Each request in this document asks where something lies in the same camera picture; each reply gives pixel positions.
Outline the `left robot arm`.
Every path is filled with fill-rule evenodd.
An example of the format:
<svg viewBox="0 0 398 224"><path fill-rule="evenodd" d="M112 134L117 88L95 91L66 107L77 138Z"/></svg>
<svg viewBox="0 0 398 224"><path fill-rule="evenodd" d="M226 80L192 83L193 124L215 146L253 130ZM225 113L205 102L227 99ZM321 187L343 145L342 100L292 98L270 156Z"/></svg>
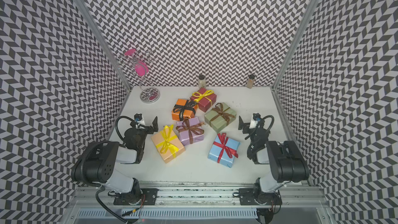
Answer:
<svg viewBox="0 0 398 224"><path fill-rule="evenodd" d="M114 205L155 205L158 190L140 187L138 179L117 170L117 164L140 164L145 150L147 135L158 132L158 118L145 125L142 114L133 118L120 116L115 131L121 142L103 141L89 144L72 168L74 182L108 190Z"/></svg>

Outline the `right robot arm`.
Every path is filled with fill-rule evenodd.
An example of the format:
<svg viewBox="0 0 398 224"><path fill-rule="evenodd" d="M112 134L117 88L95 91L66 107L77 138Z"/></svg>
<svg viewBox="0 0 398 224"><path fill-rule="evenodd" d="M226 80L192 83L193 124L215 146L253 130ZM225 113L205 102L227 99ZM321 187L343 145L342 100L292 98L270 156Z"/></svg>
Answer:
<svg viewBox="0 0 398 224"><path fill-rule="evenodd" d="M238 129L250 140L247 158L256 165L269 165L270 172L259 177L253 188L240 188L241 205L282 205L280 188L309 178L309 168L294 141L283 143L269 140L274 117L253 114L250 122L239 118Z"/></svg>

